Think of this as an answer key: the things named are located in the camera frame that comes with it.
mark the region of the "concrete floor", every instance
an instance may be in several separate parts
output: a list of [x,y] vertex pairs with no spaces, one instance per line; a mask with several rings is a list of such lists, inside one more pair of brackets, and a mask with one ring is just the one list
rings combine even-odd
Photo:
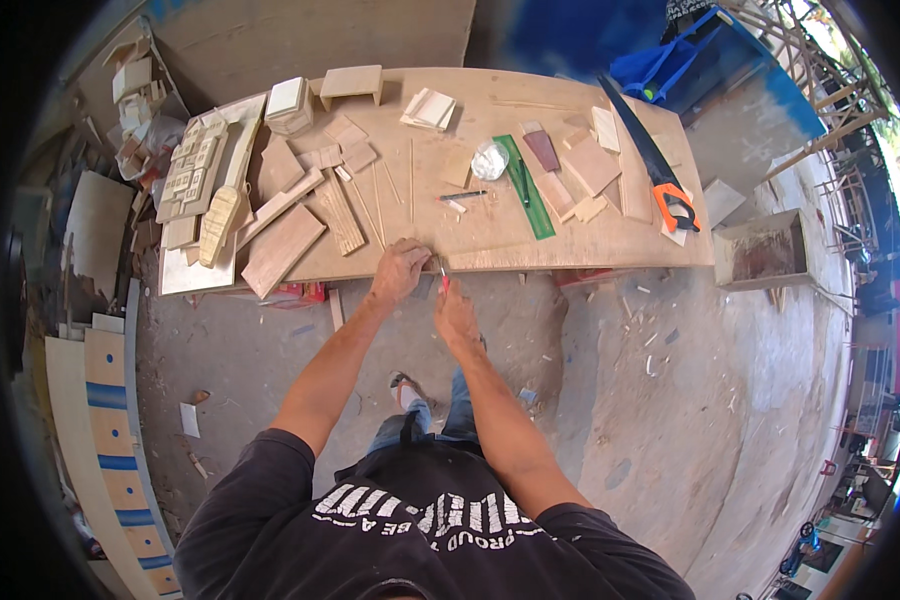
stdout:
[[[849,271],[825,248],[832,215],[805,184],[824,176],[813,161],[775,181],[780,201],[758,188],[748,205],[756,214],[800,207],[815,217],[821,209],[824,222],[810,219],[807,237],[826,289],[837,292]],[[491,360],[515,393],[537,393],[528,412],[583,494],[669,561],[698,597],[757,597],[816,508],[825,481],[818,471],[836,447],[831,426],[843,418],[850,366],[845,310],[804,286],[788,290],[780,313],[763,292],[715,288],[712,269],[646,270],[563,291],[546,273],[529,274],[525,285],[511,272],[460,279]],[[156,289],[152,253],[144,285]],[[433,326],[436,285],[428,298],[399,306],[374,340],[317,461],[316,495],[395,412],[388,372],[417,379],[437,403],[434,428],[443,426],[455,365]],[[348,313],[370,282],[338,287]],[[326,305],[284,311],[210,294],[194,308],[180,297],[143,298],[144,446],[172,536],[332,332]],[[201,389],[211,393],[197,407],[201,437],[183,436],[178,403]]]

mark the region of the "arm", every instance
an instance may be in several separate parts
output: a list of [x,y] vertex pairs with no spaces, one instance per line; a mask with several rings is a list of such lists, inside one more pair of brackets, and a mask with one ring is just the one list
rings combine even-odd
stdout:
[[320,456],[353,393],[373,337],[394,307],[417,287],[420,269],[430,255],[430,249],[414,239],[401,238],[387,247],[369,294],[289,386],[270,427],[298,436],[314,456]]
[[463,369],[486,462],[531,519],[564,502],[592,507],[564,476],[543,434],[524,412],[480,342],[473,302],[451,281],[436,299],[436,330]]

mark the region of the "thin wooden dowel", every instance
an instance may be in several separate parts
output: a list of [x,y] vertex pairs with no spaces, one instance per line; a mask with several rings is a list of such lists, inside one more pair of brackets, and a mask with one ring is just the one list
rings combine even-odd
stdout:
[[357,200],[360,201],[360,206],[363,208],[363,212],[366,213],[366,220],[370,222],[370,230],[373,232],[373,237],[377,238],[377,242],[380,243],[380,248],[385,250],[387,246],[384,244],[383,240],[380,239],[380,234],[377,233],[377,227],[373,224],[371,211],[367,210],[367,203],[364,202],[364,195],[360,193],[360,187],[357,185],[357,177],[353,177],[350,183],[353,184],[353,190],[357,192]]
[[380,221],[380,237],[383,239],[384,248],[387,247],[387,229],[384,227],[384,213],[380,210],[380,187],[377,185],[377,163],[373,167],[373,196],[377,201],[377,219]]
[[394,185],[394,178],[390,174],[390,167],[387,166],[387,162],[385,160],[381,160],[381,163],[384,165],[384,173],[386,174],[386,179],[390,182],[390,189],[393,190],[393,198],[396,199],[396,202],[399,204],[403,204],[403,200],[400,199],[400,194],[396,193],[396,185]]
[[409,222],[414,222],[414,138],[409,138]]

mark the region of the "person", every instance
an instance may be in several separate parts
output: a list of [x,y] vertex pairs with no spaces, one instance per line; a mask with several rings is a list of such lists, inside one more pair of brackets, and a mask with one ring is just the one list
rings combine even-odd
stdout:
[[394,373],[405,414],[312,499],[314,461],[376,331],[417,286],[431,251],[389,246],[370,291],[292,385],[180,537],[186,598],[690,599],[657,554],[621,533],[561,472],[487,356],[452,280],[433,310],[459,364],[446,427],[428,434],[417,385]]

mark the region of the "green ruler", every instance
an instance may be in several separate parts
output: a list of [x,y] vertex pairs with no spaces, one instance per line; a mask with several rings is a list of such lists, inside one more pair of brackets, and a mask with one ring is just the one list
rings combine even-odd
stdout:
[[522,193],[525,190],[523,189],[523,177],[520,174],[519,161],[519,159],[522,159],[522,156],[520,155],[520,150],[516,148],[514,137],[512,135],[497,135],[493,138],[493,141],[503,145],[510,155],[509,162],[506,163],[506,174],[509,175],[510,182],[517,192],[517,202],[520,203],[524,212],[527,213],[529,226],[533,228],[533,237],[537,240],[542,240],[557,235],[557,232],[554,231],[554,224],[550,222],[547,209],[543,206],[540,192],[537,191],[537,186],[534,184],[534,178],[530,176],[529,169],[527,170],[527,187],[529,189],[526,190],[529,206],[524,206],[523,201],[520,200],[520,198],[525,197]]

